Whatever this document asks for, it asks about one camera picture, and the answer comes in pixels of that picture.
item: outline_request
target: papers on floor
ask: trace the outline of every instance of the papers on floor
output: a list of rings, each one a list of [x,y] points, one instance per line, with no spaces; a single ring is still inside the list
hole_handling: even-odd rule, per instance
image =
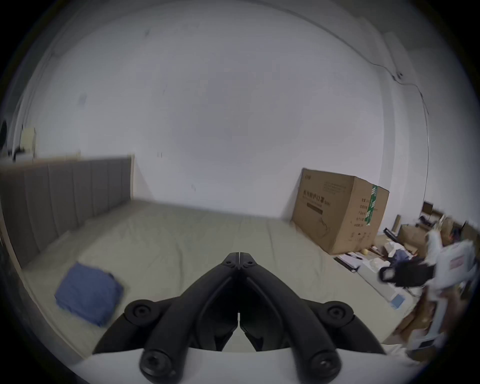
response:
[[[365,260],[365,257],[360,256],[354,252],[347,252],[343,255],[338,256],[338,258],[353,269],[358,269]]]

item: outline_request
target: mattress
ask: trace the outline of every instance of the mattress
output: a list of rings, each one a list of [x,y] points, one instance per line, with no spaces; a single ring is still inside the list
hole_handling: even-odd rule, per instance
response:
[[[113,322],[133,300],[157,301],[180,295],[231,252],[250,253],[301,298],[347,303],[379,341],[387,338],[414,306],[410,297],[399,309],[392,308],[361,276],[338,264],[292,223],[138,200],[68,232],[23,271],[45,319],[86,358],[107,327],[89,324],[62,310],[54,297],[77,261],[112,273],[124,286]],[[243,352],[247,345],[232,342],[227,350]]]

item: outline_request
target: cable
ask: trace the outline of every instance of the cable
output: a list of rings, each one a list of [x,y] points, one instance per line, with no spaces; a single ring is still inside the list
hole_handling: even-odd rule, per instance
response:
[[[395,77],[395,75],[392,73],[392,71],[390,71],[387,67],[385,67],[384,65],[381,65],[381,64],[377,64],[377,63],[374,63],[373,61],[369,60],[363,53],[361,53],[358,49],[356,49],[353,45],[351,45],[350,43],[348,43],[345,39],[341,38],[339,35],[337,35],[335,32],[331,31],[330,29],[328,29],[327,27],[299,14],[299,13],[296,13],[295,11],[291,11],[289,9],[286,9],[286,8],[283,8],[283,7],[280,7],[278,5],[274,5],[274,4],[270,4],[268,2],[265,2],[265,1],[261,1],[261,0],[241,0],[241,1],[244,1],[244,2],[248,2],[248,3],[252,3],[252,4],[258,4],[258,5],[262,5],[264,7],[268,7],[268,8],[272,8],[272,9],[275,9],[277,11],[280,11],[280,12],[284,12],[284,13],[287,13],[287,14],[290,14],[292,16],[295,16],[295,17],[298,17],[300,19],[302,19],[303,21],[306,21],[307,23],[313,25],[313,26],[316,26],[317,28],[320,28],[322,29],[323,31],[327,32],[329,35],[333,36],[334,38],[336,38],[337,40],[341,41],[343,44],[345,44],[347,47],[349,47],[351,50],[353,50],[357,55],[359,55],[362,59],[364,59],[367,63],[371,64],[371,65],[374,65],[376,67],[381,67],[383,69],[385,69],[389,74],[390,76],[392,76],[392,79],[400,84],[400,85],[408,85],[408,86],[414,86],[417,91],[419,92],[420,94],[420,98],[421,98],[421,102],[422,102],[422,107],[423,107],[423,115],[425,117],[425,129],[426,129],[426,132],[427,132],[427,174],[426,174],[426,178],[425,178],[425,190],[423,192],[423,201],[425,201],[425,195],[427,193],[427,180],[428,180],[428,164],[429,164],[429,158],[430,158],[430,139],[429,139],[429,136],[428,136],[428,119],[427,119],[427,115],[430,115],[430,113],[428,112],[428,108],[427,108],[427,104],[425,103],[425,100],[423,99],[423,94],[422,92],[420,91],[420,88],[418,85],[416,85],[415,83],[402,83],[400,81],[397,80],[397,78]]]

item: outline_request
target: folded blue cloth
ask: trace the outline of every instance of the folded blue cloth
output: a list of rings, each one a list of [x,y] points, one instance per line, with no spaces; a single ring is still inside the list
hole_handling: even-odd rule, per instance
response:
[[[104,326],[112,317],[123,287],[100,269],[75,264],[55,293],[57,305],[88,322]]]

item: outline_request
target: white wall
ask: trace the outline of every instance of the white wall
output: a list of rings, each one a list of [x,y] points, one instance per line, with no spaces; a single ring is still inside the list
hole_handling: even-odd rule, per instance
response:
[[[429,110],[430,159],[425,199],[459,223],[480,223],[480,107],[453,52],[409,52]]]
[[[361,30],[324,9],[337,29]],[[111,21],[62,53],[27,118],[38,156],[135,153],[136,197],[290,217],[302,167],[379,181],[376,70],[297,17],[175,2]]]

